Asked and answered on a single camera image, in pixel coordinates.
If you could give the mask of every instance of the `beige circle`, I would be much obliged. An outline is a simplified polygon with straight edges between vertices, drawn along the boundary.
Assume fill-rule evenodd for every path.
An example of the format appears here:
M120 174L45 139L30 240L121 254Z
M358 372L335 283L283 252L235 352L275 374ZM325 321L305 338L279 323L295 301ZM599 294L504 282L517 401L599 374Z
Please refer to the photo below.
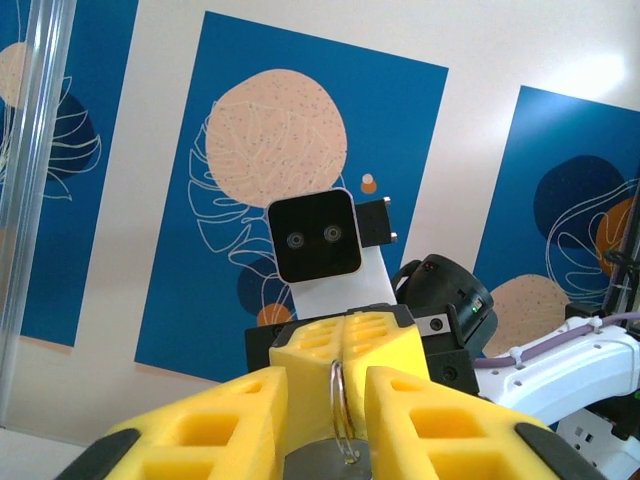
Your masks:
M268 70L225 93L207 125L207 160L224 193L266 207L331 188L347 155L340 112L315 80Z
M16 108L23 103L19 98L22 68L30 57L24 42L9 45L0 52L0 98L10 107Z
M493 357L553 332L564 323L569 299L552 280L521 275L491 292L498 330L484 349Z

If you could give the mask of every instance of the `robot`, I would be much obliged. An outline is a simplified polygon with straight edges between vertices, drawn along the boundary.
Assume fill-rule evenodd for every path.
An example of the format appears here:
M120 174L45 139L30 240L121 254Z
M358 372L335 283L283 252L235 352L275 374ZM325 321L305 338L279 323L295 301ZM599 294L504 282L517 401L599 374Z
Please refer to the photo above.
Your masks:
M247 375L115 426L57 480L631 476L639 317L569 318L477 358L497 325L491 296L434 255L390 281L389 202L342 189L274 202L299 319L247 330Z

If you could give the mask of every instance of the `dark blue blob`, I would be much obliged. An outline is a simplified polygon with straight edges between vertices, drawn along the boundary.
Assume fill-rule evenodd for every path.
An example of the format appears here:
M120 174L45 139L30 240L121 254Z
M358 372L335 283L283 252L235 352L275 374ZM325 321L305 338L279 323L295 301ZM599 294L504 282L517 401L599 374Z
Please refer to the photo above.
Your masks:
M558 234L568 234L561 239L563 247L582 248L580 242L591 245L589 235L595 238L598 228L598 222L592 222L594 216L628 198L628 191L618 195L612 193L623 183L624 179L616 167L593 155L580 155L552 168L540 180L533 202L538 231L544 238L548 238L561 216L571 216L565 212L582 202L605 195L606 198L603 198L600 205L595 206L592 202L590 205L593 208L563 222L552 238L555 241Z
M67 92L58 106L47 180L85 171L100 152L98 142L87 109Z
M267 258L256 260L251 263L250 267L251 268L244 268L238 276L238 299L246 312L252 315L258 315L263 307L262 285L264 278L261 275L264 275L264 277L268 275L275 277L277 270L275 264ZM285 287L280 277L268 279L264 285L264 305L281 303L284 304L290 312L293 312L293 299L290 293L285 297L283 293Z

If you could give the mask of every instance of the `white wall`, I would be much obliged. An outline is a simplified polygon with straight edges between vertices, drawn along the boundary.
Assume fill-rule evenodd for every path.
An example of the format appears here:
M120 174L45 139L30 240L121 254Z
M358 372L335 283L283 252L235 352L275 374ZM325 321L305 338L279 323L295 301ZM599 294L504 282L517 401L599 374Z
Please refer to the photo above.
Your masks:
M521 85L640 110L637 0L275 3L140 0L76 347L21 342L9 425L87 443L209 385L133 364L206 9L449 68L409 259L437 251L473 268ZM572 76L599 55L624 63L609 89Z

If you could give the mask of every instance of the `camera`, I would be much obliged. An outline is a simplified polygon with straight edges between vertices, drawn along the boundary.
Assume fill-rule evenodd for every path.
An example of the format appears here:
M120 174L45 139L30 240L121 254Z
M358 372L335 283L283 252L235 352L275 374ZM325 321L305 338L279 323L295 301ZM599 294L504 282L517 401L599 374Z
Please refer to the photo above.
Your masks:
M362 253L351 194L336 188L267 208L278 273L295 284L357 272Z

